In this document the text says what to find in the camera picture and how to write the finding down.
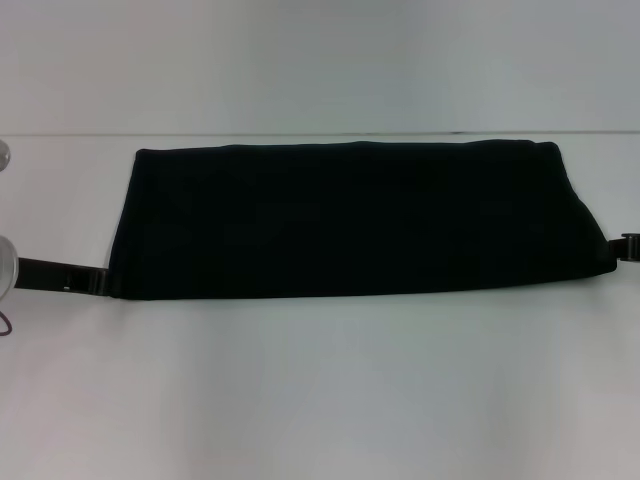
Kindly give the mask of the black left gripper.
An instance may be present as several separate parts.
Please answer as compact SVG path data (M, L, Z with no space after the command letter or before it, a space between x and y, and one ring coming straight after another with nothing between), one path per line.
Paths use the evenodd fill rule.
M108 296L108 270L20 258L16 288Z

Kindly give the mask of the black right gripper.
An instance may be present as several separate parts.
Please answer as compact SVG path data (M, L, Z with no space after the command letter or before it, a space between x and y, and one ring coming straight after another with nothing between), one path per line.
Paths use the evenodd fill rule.
M640 234L625 233L610 241L612 255L619 261L640 261Z

